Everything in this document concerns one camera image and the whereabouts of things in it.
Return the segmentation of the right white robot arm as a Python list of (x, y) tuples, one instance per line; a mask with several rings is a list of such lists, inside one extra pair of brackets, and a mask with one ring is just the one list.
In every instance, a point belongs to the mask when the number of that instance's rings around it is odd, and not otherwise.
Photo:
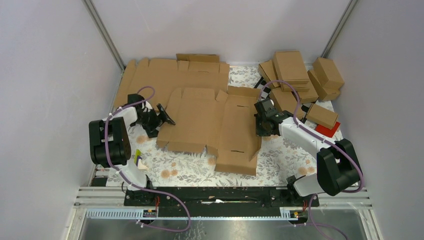
[(347, 193), (350, 186), (363, 182), (359, 161), (349, 140), (333, 140), (318, 133), (292, 113), (278, 111), (269, 98), (256, 102), (254, 107), (257, 136), (282, 136), (316, 160), (316, 173), (288, 181), (286, 198), (291, 205), (299, 206), (313, 194)]

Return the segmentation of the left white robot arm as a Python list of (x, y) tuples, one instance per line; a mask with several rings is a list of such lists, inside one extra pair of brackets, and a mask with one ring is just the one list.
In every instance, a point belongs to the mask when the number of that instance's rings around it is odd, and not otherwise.
[(136, 192), (136, 199), (144, 206), (152, 204), (155, 192), (149, 177), (131, 160), (131, 144), (128, 128), (141, 125), (149, 138), (156, 138), (164, 123), (175, 125), (159, 103), (158, 112), (147, 99), (137, 93), (127, 96), (127, 104), (120, 106), (108, 117), (93, 120), (88, 125), (90, 157), (94, 164), (110, 168), (128, 184), (127, 189)]

